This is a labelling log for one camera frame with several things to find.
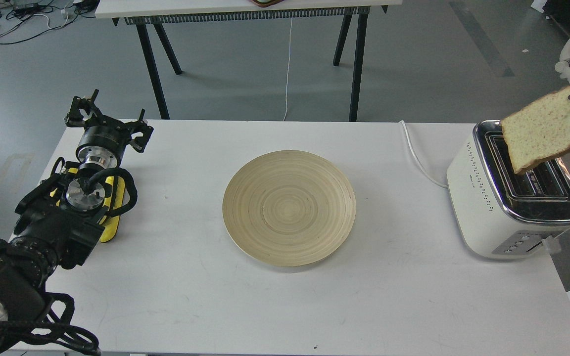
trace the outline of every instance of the black table leg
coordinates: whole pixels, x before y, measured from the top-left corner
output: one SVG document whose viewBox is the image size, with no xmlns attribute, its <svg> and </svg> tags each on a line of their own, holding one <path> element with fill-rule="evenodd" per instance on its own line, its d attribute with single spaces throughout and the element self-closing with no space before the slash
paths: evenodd
<svg viewBox="0 0 570 356">
<path fill-rule="evenodd" d="M 158 109 L 160 109 L 160 117 L 163 120 L 168 120 L 170 119 L 168 117 L 168 108 L 166 106 L 166 99 L 164 99 L 164 92 L 162 91 L 160 75 L 158 75 L 158 67 L 155 65 L 149 33 L 146 30 L 146 25 L 136 25 L 136 28 L 138 29 L 138 36 L 140 37 L 140 45 L 142 45 L 146 67 L 149 70 L 149 77 L 151 77 L 155 99 L 158 102 Z"/>
<path fill-rule="evenodd" d="M 344 42 L 346 41 L 346 34 L 349 32 L 351 25 L 351 17 L 353 15 L 346 14 L 342 18 L 342 27 L 340 28 L 340 36 L 337 38 L 337 47 L 335 47 L 335 55 L 333 56 L 333 65 L 340 65 L 340 58 L 342 58 L 342 50 L 344 49 Z"/>
<path fill-rule="evenodd" d="M 170 42 L 168 41 L 168 37 L 166 36 L 166 31 L 164 30 L 164 27 L 162 26 L 161 23 L 154 23 L 153 27 L 155 27 L 155 31 L 158 33 L 160 42 L 162 42 L 164 51 L 167 53 L 168 60 L 170 61 L 170 65 L 172 65 L 175 74 L 180 75 L 182 73 L 182 69 L 179 67 L 179 62 L 177 62 L 177 57 L 175 57 L 173 48 L 170 46 Z"/>
<path fill-rule="evenodd" d="M 366 39 L 366 25 L 369 14 L 358 15 L 358 34 L 355 39 L 355 61 L 353 62 L 353 85 L 351 86 L 351 108 L 349 121 L 358 119 L 358 102 L 360 100 L 360 81 L 362 80 L 362 61 L 364 59 L 364 40 Z"/>
</svg>

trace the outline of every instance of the wooden plate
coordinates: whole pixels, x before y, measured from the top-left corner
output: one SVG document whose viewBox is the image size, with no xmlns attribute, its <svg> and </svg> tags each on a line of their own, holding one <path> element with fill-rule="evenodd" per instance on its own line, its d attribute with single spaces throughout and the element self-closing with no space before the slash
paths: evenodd
<svg viewBox="0 0 570 356">
<path fill-rule="evenodd" d="M 355 194 L 328 160 L 277 151 L 239 169 L 223 210 L 228 233 L 244 252 L 276 266 L 302 266 L 344 242 L 355 221 Z"/>
</svg>

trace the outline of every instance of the yellow component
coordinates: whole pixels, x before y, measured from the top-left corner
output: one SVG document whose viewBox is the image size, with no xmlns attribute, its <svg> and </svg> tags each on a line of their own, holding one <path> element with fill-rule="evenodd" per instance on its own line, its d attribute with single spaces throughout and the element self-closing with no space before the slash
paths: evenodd
<svg viewBox="0 0 570 356">
<path fill-rule="evenodd" d="M 68 170 L 68 172 L 76 174 L 79 170 L 75 169 L 75 168 L 70 168 Z M 109 177 L 107 179 L 104 180 L 105 183 L 108 183 L 109 185 L 111 185 L 111 187 L 113 187 L 113 177 Z M 50 192 L 50 196 L 54 198 L 54 194 L 56 194 L 56 189 L 52 192 Z M 122 201 L 124 200 L 124 196 L 125 196 L 125 181 L 121 178 L 118 177 L 118 187 L 116 189 L 116 198 L 115 201 L 113 203 L 113 208 L 111 208 L 111 210 L 114 210 L 116 208 L 120 208 L 122 206 Z M 61 203 L 61 201 L 57 201 L 56 205 L 58 206 Z M 111 196 L 109 196 L 108 198 L 104 199 L 104 202 L 102 203 L 102 205 L 104 205 L 105 207 L 110 207 L 111 206 Z M 102 219 L 100 220 L 100 225 L 102 225 L 104 227 L 104 231 L 102 232 L 102 236 L 100 236 L 100 242 L 107 242 L 111 239 L 113 239 L 114 236 L 116 236 L 116 232 L 118 232 L 118 223 L 120 222 L 120 216 L 116 216 L 116 217 L 110 217 L 107 218 L 107 216 L 102 217 Z"/>
</svg>

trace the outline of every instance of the white toaster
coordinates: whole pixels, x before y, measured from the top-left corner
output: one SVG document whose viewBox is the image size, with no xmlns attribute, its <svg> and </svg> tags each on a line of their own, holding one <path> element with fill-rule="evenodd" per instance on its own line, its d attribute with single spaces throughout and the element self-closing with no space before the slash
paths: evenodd
<svg viewBox="0 0 570 356">
<path fill-rule="evenodd" d="M 477 124 L 447 171 L 466 245 L 491 259 L 522 259 L 570 228 L 570 175 L 561 159 L 513 172 L 500 121 Z"/>
</svg>

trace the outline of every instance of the slice of bread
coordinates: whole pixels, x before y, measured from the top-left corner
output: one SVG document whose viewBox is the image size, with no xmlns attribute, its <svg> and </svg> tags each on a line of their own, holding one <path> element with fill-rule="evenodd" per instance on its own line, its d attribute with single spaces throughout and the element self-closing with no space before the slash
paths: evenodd
<svg viewBox="0 0 570 356">
<path fill-rule="evenodd" d="M 501 120 L 514 173 L 570 152 L 570 86 L 537 99 Z"/>
</svg>

